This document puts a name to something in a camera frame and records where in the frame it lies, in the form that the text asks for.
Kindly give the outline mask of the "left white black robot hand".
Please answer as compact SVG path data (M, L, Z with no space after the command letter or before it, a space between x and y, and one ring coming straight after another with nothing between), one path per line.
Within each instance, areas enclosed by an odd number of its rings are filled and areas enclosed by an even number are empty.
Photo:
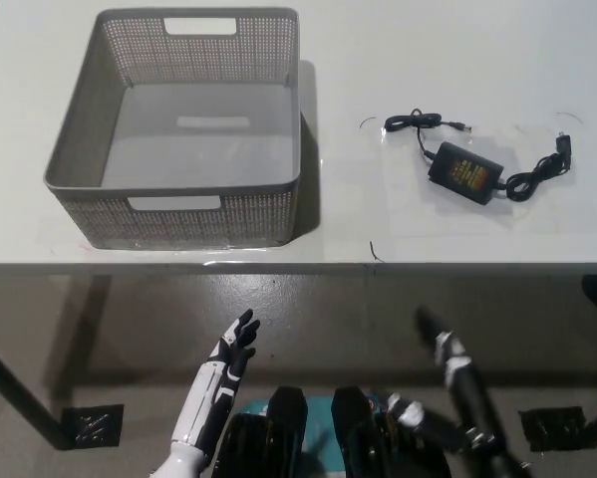
M211 455L232 410L260 322L246 310L219 338L197 371L171 440Z

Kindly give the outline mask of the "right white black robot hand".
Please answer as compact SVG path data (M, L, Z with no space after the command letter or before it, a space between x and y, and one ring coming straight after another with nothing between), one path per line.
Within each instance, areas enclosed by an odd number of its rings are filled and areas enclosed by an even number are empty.
M416 327L423 343L431 350L435 364L444 374L445 387L462 425L473 429L482 440L497 437L497 415L473 358L456 332L427 307L415 312Z

